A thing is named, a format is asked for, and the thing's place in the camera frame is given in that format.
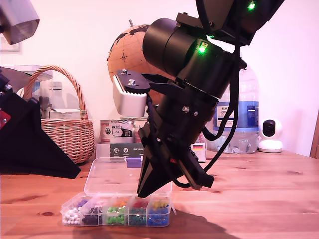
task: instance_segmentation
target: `wicker basket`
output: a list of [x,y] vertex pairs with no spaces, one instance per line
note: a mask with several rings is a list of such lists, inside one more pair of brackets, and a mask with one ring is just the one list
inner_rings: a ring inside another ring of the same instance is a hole
[[81,86],[75,78],[63,68],[48,65],[39,68],[30,77],[24,88],[24,99],[31,98],[32,87],[37,77],[48,70],[55,70],[65,75],[74,86],[79,98],[81,120],[76,119],[42,119],[42,129],[73,160],[82,163],[95,151],[93,123],[88,119]]

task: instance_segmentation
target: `white security camera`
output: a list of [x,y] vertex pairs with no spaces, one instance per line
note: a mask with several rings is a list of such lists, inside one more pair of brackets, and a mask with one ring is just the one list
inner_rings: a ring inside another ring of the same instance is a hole
[[0,33],[10,45],[32,37],[39,22],[30,0],[0,0]]
[[259,150],[266,153],[279,153],[283,150],[283,143],[279,140],[282,134],[282,125],[276,119],[266,119],[259,125]]

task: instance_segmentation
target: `german flag sticker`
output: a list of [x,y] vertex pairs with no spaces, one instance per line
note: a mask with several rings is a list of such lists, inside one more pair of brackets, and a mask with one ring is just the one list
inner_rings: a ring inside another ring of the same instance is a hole
[[203,150],[202,144],[193,144],[193,150]]

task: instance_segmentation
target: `white wall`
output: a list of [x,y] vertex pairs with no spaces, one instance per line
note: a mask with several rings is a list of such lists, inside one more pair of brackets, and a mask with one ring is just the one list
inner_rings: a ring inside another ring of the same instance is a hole
[[[70,71],[82,86],[96,137],[99,120],[118,117],[106,60],[114,39],[129,27],[128,20],[150,24],[160,17],[175,19],[183,11],[198,16],[194,0],[31,1],[41,19],[38,30],[22,43],[20,54],[2,54],[1,64],[55,64]],[[319,108],[317,9],[317,0],[286,0],[242,49],[259,78],[260,118],[279,119],[285,149],[307,156]]]

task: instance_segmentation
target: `cardboard box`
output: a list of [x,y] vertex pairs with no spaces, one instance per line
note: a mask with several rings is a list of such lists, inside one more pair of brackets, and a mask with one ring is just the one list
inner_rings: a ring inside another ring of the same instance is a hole
[[198,162],[206,162],[206,143],[195,143],[190,147],[196,153]]
[[80,110],[75,109],[55,109],[56,111],[49,111],[50,119],[66,119],[66,120],[80,120]]
[[140,158],[144,148],[141,143],[98,143],[96,145],[96,157],[126,157]]

